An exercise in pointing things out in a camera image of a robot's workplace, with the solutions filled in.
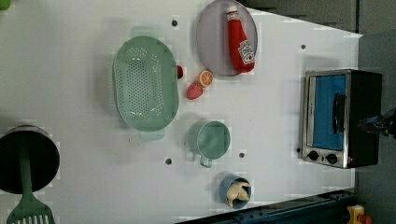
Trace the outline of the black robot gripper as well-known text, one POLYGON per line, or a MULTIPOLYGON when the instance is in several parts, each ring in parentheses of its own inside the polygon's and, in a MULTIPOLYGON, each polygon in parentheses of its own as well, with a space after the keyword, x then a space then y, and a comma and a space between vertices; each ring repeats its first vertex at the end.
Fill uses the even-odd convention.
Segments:
POLYGON ((396 138, 396 108, 392 108, 384 115, 361 119, 358 127, 367 133, 381 134, 396 138))

